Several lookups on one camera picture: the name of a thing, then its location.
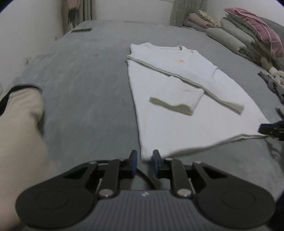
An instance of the pink blanket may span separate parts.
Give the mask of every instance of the pink blanket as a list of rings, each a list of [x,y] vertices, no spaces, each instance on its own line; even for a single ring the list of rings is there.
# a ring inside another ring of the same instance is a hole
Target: pink blanket
[[[279,35],[264,21],[259,19],[255,14],[241,8],[226,8],[224,11],[247,21],[256,30],[263,42],[271,44],[271,54],[283,57],[283,44]]]

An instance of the metal screw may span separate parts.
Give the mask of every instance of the metal screw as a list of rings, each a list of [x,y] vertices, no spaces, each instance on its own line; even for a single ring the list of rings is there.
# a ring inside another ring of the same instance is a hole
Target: metal screw
[[[102,190],[99,191],[99,194],[102,197],[110,197],[113,194],[113,190],[111,190],[111,189],[102,189]]]
[[[177,191],[177,194],[178,195],[180,195],[180,196],[182,196],[182,197],[188,197],[188,196],[190,196],[191,195],[191,190],[189,190],[189,189],[179,189],[178,191]]]

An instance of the white wall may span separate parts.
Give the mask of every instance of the white wall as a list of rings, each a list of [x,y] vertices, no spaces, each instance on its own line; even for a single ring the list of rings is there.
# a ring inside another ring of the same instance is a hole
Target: white wall
[[[97,19],[169,25],[174,0],[95,0]]]
[[[225,17],[225,8],[240,7],[259,17],[284,26],[284,7],[277,0],[208,0],[207,13],[215,19]]]
[[[0,82],[5,89],[25,68],[23,59],[44,53],[63,36],[61,0],[13,0],[0,13]]]

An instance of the gray bedsheet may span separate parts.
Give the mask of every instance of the gray bedsheet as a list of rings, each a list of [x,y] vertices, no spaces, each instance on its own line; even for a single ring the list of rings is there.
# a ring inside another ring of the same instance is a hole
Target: gray bedsheet
[[[87,21],[80,25],[84,26],[93,29],[66,34],[13,82],[37,84],[43,89],[44,140],[61,172],[89,160],[125,158],[132,149],[140,152],[126,64],[131,43],[183,45],[197,50],[234,79],[268,120],[280,120],[274,109],[281,107],[277,96],[257,75],[263,70],[205,33],[137,22]],[[185,164],[204,161],[264,187],[277,198],[284,188],[281,155],[280,142],[268,138],[182,153],[179,158]],[[149,163],[139,161],[138,167],[153,177]],[[160,188],[170,186],[168,180],[155,182]],[[132,188],[148,187],[135,179]]]

